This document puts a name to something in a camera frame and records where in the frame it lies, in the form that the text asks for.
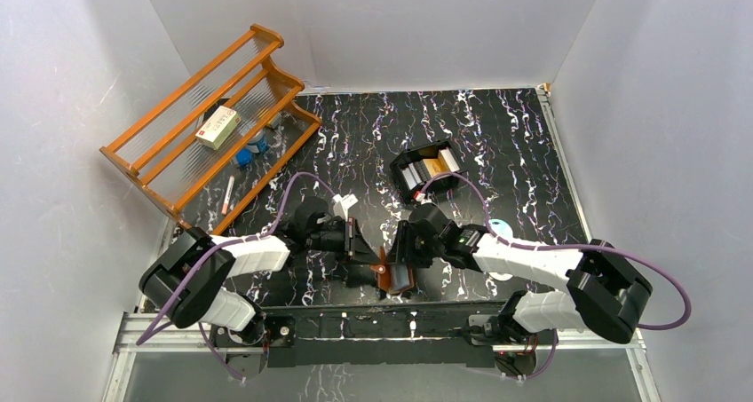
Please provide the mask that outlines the brown leather card holder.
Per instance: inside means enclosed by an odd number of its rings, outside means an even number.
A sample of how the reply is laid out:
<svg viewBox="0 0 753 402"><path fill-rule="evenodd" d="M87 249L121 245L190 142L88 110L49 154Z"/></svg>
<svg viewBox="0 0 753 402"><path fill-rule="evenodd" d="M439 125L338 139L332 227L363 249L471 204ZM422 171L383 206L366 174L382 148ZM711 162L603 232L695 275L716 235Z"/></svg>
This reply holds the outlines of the brown leather card holder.
<svg viewBox="0 0 753 402"><path fill-rule="evenodd" d="M379 249L378 263L369 269L375 274L376 286L387 295L400 295L416 284L413 270L405 264L389 263L384 247Z"/></svg>

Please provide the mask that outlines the black card tray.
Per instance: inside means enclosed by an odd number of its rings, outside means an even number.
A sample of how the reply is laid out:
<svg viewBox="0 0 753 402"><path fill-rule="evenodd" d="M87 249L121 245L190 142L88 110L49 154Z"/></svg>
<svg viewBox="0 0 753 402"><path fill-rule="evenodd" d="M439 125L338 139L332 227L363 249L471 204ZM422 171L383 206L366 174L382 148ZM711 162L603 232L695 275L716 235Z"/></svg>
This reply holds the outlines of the black card tray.
<svg viewBox="0 0 753 402"><path fill-rule="evenodd" d="M442 139L402 151L389 165L390 177L403 204L416 201L419 190L444 172L467 176L455 145Z"/></svg>

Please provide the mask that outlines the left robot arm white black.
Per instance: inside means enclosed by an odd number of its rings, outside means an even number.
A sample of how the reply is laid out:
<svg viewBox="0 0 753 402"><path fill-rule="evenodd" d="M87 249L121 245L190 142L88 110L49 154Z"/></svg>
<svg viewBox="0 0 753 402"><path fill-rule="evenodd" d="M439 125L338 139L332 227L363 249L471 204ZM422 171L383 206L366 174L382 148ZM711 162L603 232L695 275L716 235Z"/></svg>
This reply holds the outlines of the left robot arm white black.
<svg viewBox="0 0 753 402"><path fill-rule="evenodd" d="M226 290L226 280L278 272L293 256L309 250L335 253L344 262L384 271L357 220L347 214L356 201L352 195L337 195L332 201L308 197L271 235L260 239L190 228L143 273L139 290L177 328L206 323L224 328L244 345L259 344L268 335L265 313L247 296Z"/></svg>

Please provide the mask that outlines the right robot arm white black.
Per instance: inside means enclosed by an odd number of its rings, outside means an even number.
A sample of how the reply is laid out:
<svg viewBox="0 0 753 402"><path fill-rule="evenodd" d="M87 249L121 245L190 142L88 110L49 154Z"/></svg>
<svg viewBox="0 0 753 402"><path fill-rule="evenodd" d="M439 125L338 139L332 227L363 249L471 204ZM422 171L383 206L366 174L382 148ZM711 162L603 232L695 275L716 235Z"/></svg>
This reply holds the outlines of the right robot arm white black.
<svg viewBox="0 0 753 402"><path fill-rule="evenodd" d="M590 330L612 343L628 343L653 292L649 281L611 245L561 249L527 240L500 241L484 225L457 225L434 204L400 221L386 256L395 282L442 259L456 269L509 274L548 287L521 290L491 316L471 315L461 330L476 345L523 343L542 331Z"/></svg>

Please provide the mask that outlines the gold credit card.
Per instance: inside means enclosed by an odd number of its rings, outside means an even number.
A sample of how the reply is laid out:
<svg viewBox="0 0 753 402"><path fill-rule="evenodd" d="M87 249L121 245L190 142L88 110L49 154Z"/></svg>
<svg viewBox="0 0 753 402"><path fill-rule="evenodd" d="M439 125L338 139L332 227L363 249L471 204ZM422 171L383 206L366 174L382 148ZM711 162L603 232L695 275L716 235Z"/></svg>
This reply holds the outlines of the gold credit card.
<svg viewBox="0 0 753 402"><path fill-rule="evenodd" d="M426 175L426 180L429 180L441 173L447 172L443 168L443 163L439 158L424 158L422 159L420 164L421 170L423 170Z"/></svg>

